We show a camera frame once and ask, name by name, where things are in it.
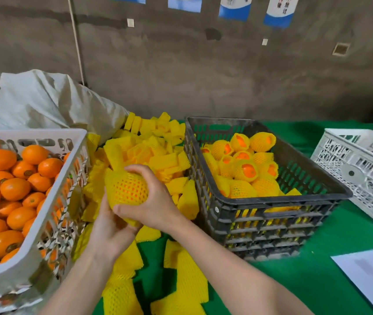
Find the gray wall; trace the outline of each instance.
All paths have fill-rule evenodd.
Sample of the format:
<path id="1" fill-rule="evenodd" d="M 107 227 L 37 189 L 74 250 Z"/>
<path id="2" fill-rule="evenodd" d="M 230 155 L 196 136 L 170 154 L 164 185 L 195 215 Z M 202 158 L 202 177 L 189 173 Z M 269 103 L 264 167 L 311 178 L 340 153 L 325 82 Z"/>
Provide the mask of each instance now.
<path id="1" fill-rule="evenodd" d="M 245 23 L 218 19 L 220 0 L 201 14 L 73 2 L 89 87 L 144 117 L 362 120 L 373 108 L 373 0 L 299 0 L 285 30 L 262 24 L 269 0 Z M 347 57 L 331 56 L 336 42 L 351 43 Z M 0 73 L 33 68 L 80 80 L 67 0 L 0 0 Z"/>

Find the table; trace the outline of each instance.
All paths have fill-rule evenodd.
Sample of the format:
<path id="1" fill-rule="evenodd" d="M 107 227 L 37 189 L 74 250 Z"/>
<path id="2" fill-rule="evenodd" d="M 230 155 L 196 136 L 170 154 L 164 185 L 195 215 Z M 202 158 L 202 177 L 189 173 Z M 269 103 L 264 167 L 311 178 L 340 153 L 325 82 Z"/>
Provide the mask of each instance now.
<path id="1" fill-rule="evenodd" d="M 346 122 L 266 122 L 276 135 L 308 157 L 321 138 L 324 128 L 369 128 L 373 124 Z M 176 270 L 163 269 L 168 235 L 138 245 L 144 261 L 134 279 L 137 298 L 144 314 L 149 303 L 163 298 L 176 288 Z M 253 263 L 297 295 L 316 315 L 373 315 L 373 308 L 330 258 L 373 249 L 373 220 L 350 201 L 343 202 L 294 258 Z M 209 285 L 210 301 L 203 305 L 207 315 L 229 314 Z M 103 314 L 100 300 L 94 315 Z"/>

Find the forearm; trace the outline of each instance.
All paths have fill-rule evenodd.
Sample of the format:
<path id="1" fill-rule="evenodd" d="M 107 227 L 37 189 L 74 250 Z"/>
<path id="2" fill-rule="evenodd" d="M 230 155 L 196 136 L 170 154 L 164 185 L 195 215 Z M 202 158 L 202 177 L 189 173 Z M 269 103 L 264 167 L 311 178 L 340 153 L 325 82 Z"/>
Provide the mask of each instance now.
<path id="1" fill-rule="evenodd" d="M 311 314 L 309 309 L 276 281 L 216 243 L 189 221 L 174 225 L 171 236 L 192 256 L 233 315 Z M 279 300 L 291 304 L 283 309 Z"/>
<path id="2" fill-rule="evenodd" d="M 40 315 L 91 315 L 112 266 L 98 254 L 84 251 Z"/>

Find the crate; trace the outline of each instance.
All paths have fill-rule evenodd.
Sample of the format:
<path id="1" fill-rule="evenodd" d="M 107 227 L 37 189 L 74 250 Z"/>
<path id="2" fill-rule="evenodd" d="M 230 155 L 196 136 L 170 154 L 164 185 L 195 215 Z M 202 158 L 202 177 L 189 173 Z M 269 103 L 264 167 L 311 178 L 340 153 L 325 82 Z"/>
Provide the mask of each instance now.
<path id="1" fill-rule="evenodd" d="M 322 225 L 351 191 L 334 177 L 277 137 L 272 148 L 279 165 L 277 179 L 287 193 L 297 188 L 301 196 L 230 199 L 221 195 L 200 146 L 234 133 L 251 137 L 270 130 L 251 119 L 187 117 L 185 151 L 191 162 L 200 215 L 197 224 L 217 242 L 247 260 L 266 260 L 299 254 L 300 247 Z M 299 206 L 299 210 L 265 213 L 272 207 Z"/>
<path id="2" fill-rule="evenodd" d="M 373 130 L 325 129 L 311 159 L 347 185 L 373 218 Z"/>
<path id="3" fill-rule="evenodd" d="M 86 134 L 84 129 L 0 131 L 1 148 L 19 155 L 32 144 L 61 159 L 71 152 L 20 250 L 0 264 L 0 313 L 37 314 L 72 267 L 71 254 L 85 226 L 80 217 L 89 168 Z"/>

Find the right hand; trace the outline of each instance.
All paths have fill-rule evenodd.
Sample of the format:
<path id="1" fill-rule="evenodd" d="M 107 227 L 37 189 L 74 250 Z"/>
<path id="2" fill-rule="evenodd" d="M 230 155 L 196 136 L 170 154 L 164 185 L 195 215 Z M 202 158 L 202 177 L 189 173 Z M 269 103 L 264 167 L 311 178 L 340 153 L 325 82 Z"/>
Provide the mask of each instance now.
<path id="1" fill-rule="evenodd" d="M 154 175 L 152 170 L 142 164 L 132 164 L 125 168 L 128 172 L 142 175 L 147 182 L 148 198 L 141 205 L 114 206 L 113 212 L 119 217 L 128 217 L 142 224 L 170 234 L 178 222 L 186 218 L 173 203 L 168 189 Z"/>

